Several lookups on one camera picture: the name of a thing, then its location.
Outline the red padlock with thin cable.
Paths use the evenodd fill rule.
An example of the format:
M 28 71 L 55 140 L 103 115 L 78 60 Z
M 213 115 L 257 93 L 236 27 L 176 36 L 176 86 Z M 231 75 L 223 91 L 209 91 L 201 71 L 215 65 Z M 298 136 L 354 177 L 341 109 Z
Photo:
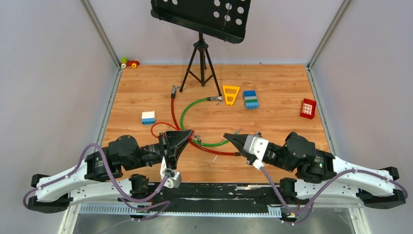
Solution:
M 150 128 L 150 133 L 151 133 L 151 135 L 152 135 L 154 138 L 158 138 L 158 135 L 156 135 L 156 134 L 154 133 L 154 128 L 155 128 L 156 126 L 158 126 L 158 125 L 166 125 L 166 126 L 172 128 L 172 129 L 176 130 L 176 131 L 180 131 L 180 130 L 181 130 L 179 127 L 176 127 L 175 125 L 173 125 L 173 124 L 171 124 L 171 123 L 168 123 L 168 122 L 164 122 L 164 121 L 156 122 L 156 123 L 153 124 L 153 125 L 151 126 L 151 128 Z

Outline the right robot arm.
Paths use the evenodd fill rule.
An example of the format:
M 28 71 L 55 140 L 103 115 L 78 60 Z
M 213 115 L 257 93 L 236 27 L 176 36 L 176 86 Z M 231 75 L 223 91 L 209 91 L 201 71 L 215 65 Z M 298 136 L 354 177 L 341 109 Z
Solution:
M 354 200 L 373 209 L 391 209 L 406 203 L 408 192 L 397 183 L 396 167 L 370 169 L 316 148 L 315 143 L 291 132 L 282 146 L 255 135 L 225 133 L 249 165 L 262 171 L 280 203 L 318 198 Z

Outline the small key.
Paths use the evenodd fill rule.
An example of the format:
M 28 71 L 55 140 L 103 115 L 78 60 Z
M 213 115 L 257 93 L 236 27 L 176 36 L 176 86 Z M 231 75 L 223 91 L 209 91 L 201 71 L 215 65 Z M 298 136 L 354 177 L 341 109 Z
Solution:
M 199 145 L 202 144 L 202 140 L 201 140 L 200 136 L 198 136 L 198 135 L 193 135 L 193 136 L 192 136 L 192 140 L 193 140 L 195 143 L 199 144 Z

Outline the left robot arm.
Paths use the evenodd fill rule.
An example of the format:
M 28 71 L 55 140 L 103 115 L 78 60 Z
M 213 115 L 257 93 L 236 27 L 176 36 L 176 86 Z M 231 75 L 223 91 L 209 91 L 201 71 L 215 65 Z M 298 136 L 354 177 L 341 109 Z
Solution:
M 45 214 L 66 210 L 71 205 L 94 200 L 117 199 L 143 203 L 163 188 L 178 188 L 182 177 L 177 162 L 192 137 L 192 130 L 166 131 L 158 142 L 140 147 L 130 135 L 120 136 L 107 147 L 90 144 L 91 154 L 83 150 L 78 163 L 56 175 L 35 174 L 32 189 L 24 195 L 25 208 Z M 150 190 L 146 176 L 123 178 L 123 171 L 159 164 L 161 182 Z

